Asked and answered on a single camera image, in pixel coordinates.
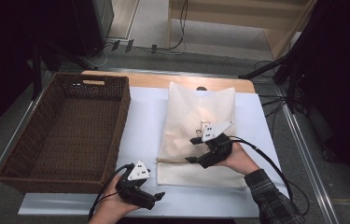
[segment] floor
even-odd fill
[[[166,21],[165,1],[143,0],[135,14],[133,28],[129,33],[129,39],[134,39],[134,46],[149,48],[152,44],[164,46],[167,38],[163,38]],[[178,21],[173,20],[173,41],[179,38]],[[89,61],[103,63],[99,70],[136,69],[151,71],[170,71],[191,73],[193,76],[212,76],[224,78],[237,78],[259,68],[264,63],[260,61],[272,60],[272,55],[263,33],[256,28],[247,27],[218,27],[199,22],[187,21],[184,53],[176,55],[151,54],[142,49],[132,49],[125,53],[125,48],[115,51],[107,49],[98,53]],[[61,71],[80,72],[78,66],[63,59]],[[287,85],[276,86],[273,84],[274,71],[269,71],[252,79],[256,92],[260,95],[262,103],[270,102],[272,98],[264,95],[278,95],[286,93]],[[0,118],[0,156],[7,147],[11,135],[17,129],[24,111],[30,106],[30,94],[32,87],[20,96],[17,102]],[[266,114],[272,112],[278,104],[264,106]],[[296,120],[299,133],[296,133],[289,125]],[[350,223],[350,168],[343,163],[327,162],[322,155],[322,145],[318,140],[314,129],[303,113],[297,112],[289,115],[287,108],[281,107],[277,113],[267,117],[273,142],[277,150],[282,170],[287,178],[298,185],[307,195],[311,205],[305,216],[307,223]],[[320,189],[316,189],[313,176],[310,176],[310,168],[305,165],[302,153],[307,152],[316,169],[318,180],[321,181]],[[332,206],[333,214],[327,217],[327,208],[321,205],[319,195],[324,190]],[[306,210],[306,201],[302,194],[293,188],[295,202],[300,210]],[[0,223],[85,223],[84,217],[21,217],[18,209],[22,195],[16,190],[0,185]],[[256,218],[240,218],[237,223],[259,223]]]

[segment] sleeve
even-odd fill
[[[297,206],[283,195],[264,170],[257,170],[245,176],[254,202],[259,206],[261,223],[304,223]]]

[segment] basket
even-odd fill
[[[114,173],[127,77],[56,74],[0,168],[20,192],[98,193]]]

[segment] gray floor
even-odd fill
[[[106,50],[107,63],[99,70],[115,68],[143,69],[154,71],[188,72],[209,74],[214,77],[236,78],[254,70],[258,60],[265,60],[266,56],[258,54],[239,54],[238,57],[217,56],[210,52],[190,53],[181,55],[151,54],[140,49],[133,49],[125,53],[124,48],[116,51]],[[105,60],[101,52],[91,61],[101,63]],[[61,71],[79,73],[82,71],[78,66],[67,60],[63,60]],[[277,87],[269,78],[273,72],[267,72],[263,76],[253,78],[253,83],[258,94],[277,94]],[[11,135],[17,128],[26,108],[31,103],[32,88],[25,91],[13,106],[0,118],[0,156],[6,148]],[[261,97],[261,102],[267,102],[270,98]],[[264,107],[266,113],[275,108],[275,105]],[[301,113],[296,114],[300,124],[302,135],[306,141],[309,152],[312,155],[315,166],[322,178],[325,189],[332,201],[336,215],[341,223],[350,223],[350,168],[341,163],[330,163],[322,156],[322,145],[318,141],[308,118]],[[305,216],[307,223],[325,223],[321,207],[317,202],[314,189],[302,164],[300,152],[288,126],[284,110],[280,110],[276,116],[269,116],[267,123],[273,130],[273,141],[277,150],[282,170],[287,178],[297,184],[308,196],[311,209]],[[295,202],[304,211],[305,200],[302,195],[293,188]],[[0,185],[0,223],[86,223],[86,217],[22,217],[18,216],[22,195],[16,190]],[[237,223],[259,223],[255,218],[237,219]]]

